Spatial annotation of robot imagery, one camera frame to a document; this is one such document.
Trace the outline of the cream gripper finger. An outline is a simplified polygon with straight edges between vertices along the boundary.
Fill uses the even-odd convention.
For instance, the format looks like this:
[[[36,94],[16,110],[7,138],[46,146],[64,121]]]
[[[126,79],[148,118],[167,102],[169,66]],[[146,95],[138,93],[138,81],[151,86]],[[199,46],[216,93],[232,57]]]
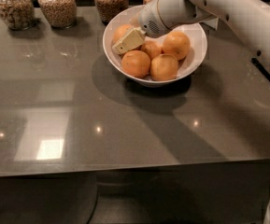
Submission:
[[[145,38],[146,33],[140,27],[131,28],[112,46],[112,50],[122,55],[140,47],[144,43]]]
[[[139,24],[139,14],[135,14],[131,19],[130,19],[130,24],[134,27],[139,27],[140,24]]]

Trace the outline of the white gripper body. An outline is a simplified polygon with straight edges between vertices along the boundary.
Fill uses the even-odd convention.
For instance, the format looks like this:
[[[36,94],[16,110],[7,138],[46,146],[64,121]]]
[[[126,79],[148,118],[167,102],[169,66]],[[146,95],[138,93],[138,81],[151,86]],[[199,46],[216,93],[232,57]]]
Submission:
[[[146,36],[160,37],[171,31],[170,15],[171,5],[168,0],[153,0],[138,13],[138,24]]]

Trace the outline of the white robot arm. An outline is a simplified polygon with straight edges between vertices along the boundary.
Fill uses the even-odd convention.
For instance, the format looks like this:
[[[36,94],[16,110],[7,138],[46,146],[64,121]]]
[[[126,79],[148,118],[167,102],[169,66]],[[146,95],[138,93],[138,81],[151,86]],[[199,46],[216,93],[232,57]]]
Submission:
[[[206,134],[231,161],[270,160],[270,6],[261,0],[154,0],[134,22],[157,37],[216,17],[245,45],[214,46],[194,79],[190,104],[210,116]]]

